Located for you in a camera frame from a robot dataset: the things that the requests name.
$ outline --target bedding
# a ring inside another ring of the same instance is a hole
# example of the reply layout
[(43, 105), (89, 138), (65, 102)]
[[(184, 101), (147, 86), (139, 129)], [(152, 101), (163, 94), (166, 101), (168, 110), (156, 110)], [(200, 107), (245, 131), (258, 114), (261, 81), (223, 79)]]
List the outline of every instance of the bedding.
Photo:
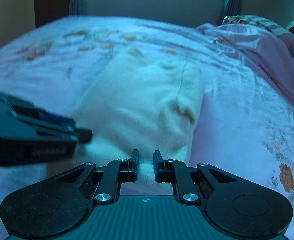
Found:
[[(69, 17), (0, 50), (0, 90), (77, 117), (81, 101), (124, 49), (148, 60), (186, 60), (201, 70), (204, 93), (198, 98), (189, 166), (210, 163), (280, 192), (294, 208), (294, 60), (285, 43), (263, 28), (191, 29), (132, 18)], [(0, 168), (0, 203), (10, 192), (44, 179), (46, 168), (59, 173), (87, 157), (49, 167)], [(0, 220), (0, 239), (6, 236)], [(294, 239), (294, 215), (286, 236)]]
[(290, 51), (291, 57), (294, 60), (294, 34), (286, 30), (279, 24), (255, 15), (237, 15), (237, 16), (226, 16), (222, 24), (249, 24), (260, 28), (263, 28), (272, 34), (276, 35), (281, 39), (288, 50)]

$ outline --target pillow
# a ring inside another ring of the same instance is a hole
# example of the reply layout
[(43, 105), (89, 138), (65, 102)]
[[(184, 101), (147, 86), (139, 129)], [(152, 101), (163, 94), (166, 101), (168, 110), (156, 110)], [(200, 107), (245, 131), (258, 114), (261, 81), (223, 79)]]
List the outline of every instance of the pillow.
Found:
[(271, 32), (285, 43), (294, 60), (294, 35), (279, 24), (254, 15), (226, 16), (222, 22), (222, 24), (232, 23), (250, 24)]

